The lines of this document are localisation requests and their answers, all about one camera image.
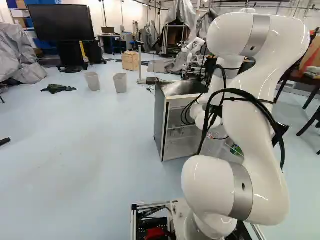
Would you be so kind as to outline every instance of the pole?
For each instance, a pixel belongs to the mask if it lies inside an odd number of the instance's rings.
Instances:
[[[256,225],[256,224],[252,224],[251,226],[256,234],[256,236],[258,237],[259,240],[266,240],[266,237],[264,236],[264,234],[262,233],[260,226]]]
[[[122,12],[122,0],[120,0],[121,1],[121,17],[122,17],[122,26],[123,27],[125,27],[125,25],[124,25],[124,14],[123,14],[123,12]]]
[[[142,62],[142,56],[141,56],[141,45],[139,45],[139,79],[136,81],[137,84],[146,84],[147,80],[142,79],[142,67],[141,67],[141,62]]]
[[[107,26],[107,17],[106,17],[106,10],[105,10],[105,1],[102,0],[102,6],[103,6],[103,16],[104,16],[104,26]]]
[[[139,45],[139,79],[142,81],[142,69],[141,69],[141,45]]]

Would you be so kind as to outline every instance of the gray cover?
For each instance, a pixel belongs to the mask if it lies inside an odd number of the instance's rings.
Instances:
[[[196,35],[202,39],[207,38],[208,29],[210,24],[219,17],[219,14],[213,9],[210,8],[202,17],[200,17],[197,21],[196,25]],[[188,55],[184,52],[179,52],[179,54],[175,57],[173,63],[168,64],[165,67],[165,70],[168,73],[178,74],[181,72],[183,65],[187,62]]]
[[[219,14],[210,8],[202,17],[200,17],[196,24],[196,33],[201,39],[206,39],[210,24],[219,17]]]
[[[23,68],[35,64],[37,56],[26,33],[19,24],[0,22],[0,55],[0,83],[13,76],[20,76],[19,79],[22,80],[23,84],[34,84],[42,80],[41,78],[35,81],[34,78],[34,75],[44,75],[41,66],[34,65],[28,70],[22,71]]]
[[[175,0],[172,7],[168,10],[164,25],[179,19],[182,23],[193,29],[195,24],[196,12],[190,0]]]
[[[155,21],[151,20],[147,22],[144,29],[147,33],[147,44],[150,46],[150,48],[152,48],[158,39],[158,32],[155,26]]]

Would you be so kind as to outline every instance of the wire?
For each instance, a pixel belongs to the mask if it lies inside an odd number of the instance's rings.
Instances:
[[[217,64],[216,65],[216,68],[220,69],[221,72],[222,72],[222,78],[223,78],[223,87],[224,89],[227,88],[227,75],[226,75],[226,71],[225,69]],[[201,153],[201,150],[202,150],[202,146],[204,144],[204,141],[207,137],[207,134],[208,134],[208,131],[209,129],[214,125],[215,121],[217,120],[217,117],[218,117],[218,113],[216,111],[214,111],[213,113],[211,113],[211,115],[209,116],[209,112],[210,112],[210,107],[211,107],[211,101],[213,99],[212,95],[210,96],[209,98],[209,101],[206,105],[206,109],[205,109],[205,114],[204,114],[204,121],[203,121],[203,129],[202,129],[202,136],[201,136],[201,141],[200,141],[200,145],[198,147],[198,151],[197,151],[197,155],[200,155]],[[224,103],[224,98],[225,98],[225,93],[223,93],[223,96],[221,98],[221,101],[220,101],[220,104],[219,106],[222,106],[222,104]],[[208,124],[209,124],[209,119],[211,118],[211,116],[213,115],[211,121],[210,121],[210,125],[208,127]]]
[[[198,76],[198,81],[201,79],[201,72],[202,72],[202,68],[204,66],[204,62],[205,62],[205,57],[206,57],[206,51],[207,51],[207,43],[205,43],[205,49],[204,49],[204,54],[203,54],[203,59],[202,59],[202,63],[201,63],[201,67],[200,67],[200,73],[199,73],[199,76]],[[191,110],[191,107],[194,103],[198,103],[198,99],[201,98],[201,96],[204,94],[201,93],[197,98],[195,98],[193,101],[191,101],[181,112],[181,115],[180,115],[180,119],[181,119],[181,122],[184,124],[184,125],[194,125],[196,124],[196,122],[189,122],[188,118],[187,118],[187,114],[190,113],[190,110]]]
[[[222,89],[222,90],[216,91],[209,98],[209,101],[208,101],[207,106],[206,106],[204,120],[206,121],[206,119],[209,116],[210,103],[211,103],[212,99],[216,95],[218,95],[220,93],[223,93],[223,94],[231,93],[231,94],[236,94],[238,96],[241,96],[241,97],[245,98],[248,102],[252,103],[257,109],[260,110],[260,112],[264,115],[264,117],[269,121],[271,127],[273,128],[273,130],[275,132],[275,136],[278,139],[278,143],[279,143],[280,151],[281,151],[280,168],[281,168],[281,170],[283,170],[283,167],[284,167],[284,164],[285,164],[285,158],[286,158],[286,151],[285,151],[285,143],[284,143],[284,140],[282,138],[282,135],[281,135],[281,132],[279,130],[279,127],[277,125],[277,122],[275,121],[275,119],[273,118],[273,116],[271,115],[269,110],[266,108],[266,106],[260,100],[255,98],[252,94],[250,94],[250,93],[248,93],[246,91],[243,91],[241,89],[235,89],[235,88],[227,88],[227,89]],[[199,145],[198,155],[201,152],[202,145],[203,145],[203,142],[204,142],[204,139],[205,139],[205,134],[207,132],[208,132],[208,121],[203,124],[202,139],[201,139],[201,142],[200,142],[200,145]]]

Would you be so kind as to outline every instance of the screen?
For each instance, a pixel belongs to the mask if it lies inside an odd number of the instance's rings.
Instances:
[[[41,41],[94,40],[86,5],[28,5],[37,37]]]

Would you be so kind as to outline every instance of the cardboard box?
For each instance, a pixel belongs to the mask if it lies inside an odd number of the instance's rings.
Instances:
[[[34,48],[34,53],[37,57],[41,57],[44,55],[44,53],[42,52],[41,48]]]
[[[301,60],[299,70],[304,73],[307,67],[320,67],[320,36],[316,36]]]
[[[14,18],[14,23],[15,24],[20,24],[23,29],[26,28],[25,19],[23,17],[15,17]]]
[[[139,53],[135,51],[125,51],[122,53],[122,68],[130,71],[139,69]]]
[[[10,9],[13,18],[27,18],[30,17],[28,10]]]
[[[26,9],[27,8],[27,6],[23,0],[17,0],[15,2],[16,2],[16,6],[18,9]]]

